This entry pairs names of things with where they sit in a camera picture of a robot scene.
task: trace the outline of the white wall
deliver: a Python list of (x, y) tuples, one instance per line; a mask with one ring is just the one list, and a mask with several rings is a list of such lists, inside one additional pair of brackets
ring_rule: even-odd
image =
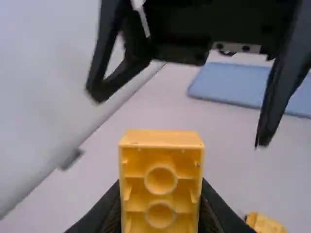
[[(94, 105), (84, 86), (99, 7), (99, 0), (0, 1), (0, 218), (162, 67), (153, 63)], [(118, 39), (109, 72), (122, 58)]]

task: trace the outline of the yellow lego brick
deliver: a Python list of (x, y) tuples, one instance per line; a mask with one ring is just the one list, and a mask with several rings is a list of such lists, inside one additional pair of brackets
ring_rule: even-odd
[(256, 212), (247, 216), (246, 223), (257, 233), (287, 233), (286, 228), (279, 222)]
[(204, 144), (196, 132), (129, 130), (119, 165), (122, 233), (197, 233)]

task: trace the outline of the blue foam pad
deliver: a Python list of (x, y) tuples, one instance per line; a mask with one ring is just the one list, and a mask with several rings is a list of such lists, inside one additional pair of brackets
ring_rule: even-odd
[[(269, 67), (207, 63), (188, 88), (188, 96), (260, 109)], [(286, 114), (311, 118), (311, 79), (291, 97)]]

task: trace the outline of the black mount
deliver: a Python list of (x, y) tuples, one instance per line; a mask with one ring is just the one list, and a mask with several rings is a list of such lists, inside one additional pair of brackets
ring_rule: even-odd
[[(65, 233), (121, 233), (117, 180), (93, 208)], [(240, 219), (203, 178), (198, 233), (256, 233)]]

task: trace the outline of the white table surface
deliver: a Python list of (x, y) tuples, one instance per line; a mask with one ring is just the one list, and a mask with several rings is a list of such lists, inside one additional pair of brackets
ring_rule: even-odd
[(78, 221), (118, 178), (118, 141), (132, 128), (196, 130), (206, 145), (205, 178), (234, 211), (308, 232), (311, 121), (285, 116), (269, 148), (254, 150), (259, 111), (189, 99), (198, 71), (166, 65), (81, 146), (86, 153), (69, 171), (55, 170), (0, 222), (0, 232), (61, 233)]

